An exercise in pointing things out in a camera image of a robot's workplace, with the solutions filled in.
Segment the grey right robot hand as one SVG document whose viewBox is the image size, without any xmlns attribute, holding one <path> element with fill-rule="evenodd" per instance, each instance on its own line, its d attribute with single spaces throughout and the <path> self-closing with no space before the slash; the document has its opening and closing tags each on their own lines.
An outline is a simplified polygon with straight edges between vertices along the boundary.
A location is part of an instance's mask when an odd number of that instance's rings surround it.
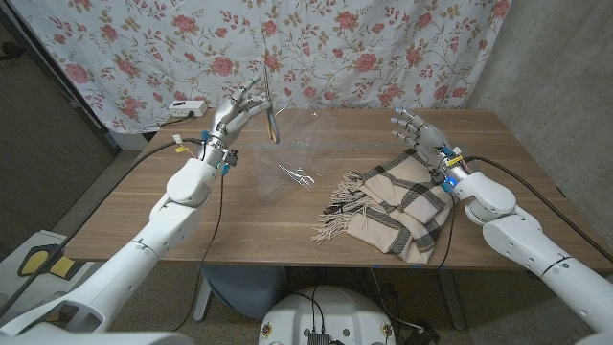
<svg viewBox="0 0 613 345">
<path fill-rule="evenodd" d="M 443 175 L 453 186 L 469 175 L 461 154 L 451 148 L 449 140 L 437 127 L 404 108 L 397 107 L 396 114 L 391 123 L 401 131 L 393 130 L 392 134 L 407 143 L 429 168 Z"/>
</svg>

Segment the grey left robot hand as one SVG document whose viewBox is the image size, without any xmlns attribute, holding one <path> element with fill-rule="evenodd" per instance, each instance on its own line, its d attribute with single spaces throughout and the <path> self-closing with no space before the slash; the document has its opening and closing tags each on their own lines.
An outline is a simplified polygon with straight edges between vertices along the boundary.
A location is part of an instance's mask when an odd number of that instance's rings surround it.
<svg viewBox="0 0 613 345">
<path fill-rule="evenodd" d="M 267 130 L 274 144 L 280 142 L 280 133 L 276 123 L 273 104 L 269 98 L 268 86 L 265 92 L 258 96 L 251 95 L 249 90 L 260 81 L 259 75 L 241 84 L 238 89 L 225 100 L 213 116 L 211 130 L 198 149 L 197 158 L 218 168 L 230 146 L 238 139 L 248 122 L 266 113 Z"/>
</svg>

